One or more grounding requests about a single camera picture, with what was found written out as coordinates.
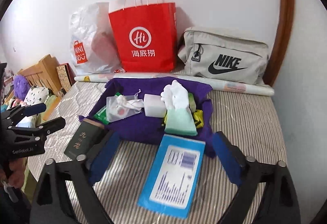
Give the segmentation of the person's left hand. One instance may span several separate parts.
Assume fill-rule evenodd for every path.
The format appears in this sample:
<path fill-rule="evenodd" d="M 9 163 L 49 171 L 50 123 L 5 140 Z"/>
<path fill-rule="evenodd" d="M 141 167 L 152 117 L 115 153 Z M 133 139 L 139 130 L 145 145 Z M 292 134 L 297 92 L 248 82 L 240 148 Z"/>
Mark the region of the person's left hand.
<path fill-rule="evenodd" d="M 7 181 L 7 183 L 12 187 L 20 189 L 24 184 L 26 164 L 27 158 L 20 158 L 10 161 L 9 168 L 12 171 L 12 174 L 7 179 L 3 170 L 1 170 L 1 187 L 3 187 L 3 182 Z"/>

